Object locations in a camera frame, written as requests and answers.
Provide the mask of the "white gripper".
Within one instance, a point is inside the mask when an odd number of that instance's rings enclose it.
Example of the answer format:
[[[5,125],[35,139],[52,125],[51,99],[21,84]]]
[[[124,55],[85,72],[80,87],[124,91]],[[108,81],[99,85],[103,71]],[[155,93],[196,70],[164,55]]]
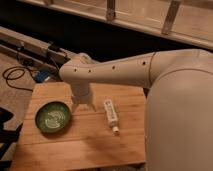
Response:
[[[72,91],[73,104],[72,112],[78,107],[78,104],[89,104],[89,107],[96,112],[96,107],[92,102],[93,94],[89,83],[74,83],[70,85]]]

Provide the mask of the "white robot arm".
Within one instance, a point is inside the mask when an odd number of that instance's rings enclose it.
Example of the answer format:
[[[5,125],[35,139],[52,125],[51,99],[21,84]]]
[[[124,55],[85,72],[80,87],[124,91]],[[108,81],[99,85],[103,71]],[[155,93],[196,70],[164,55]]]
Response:
[[[147,171],[213,171],[212,52],[170,50],[102,63],[79,53],[59,75],[76,106],[92,102],[92,83],[147,88]]]

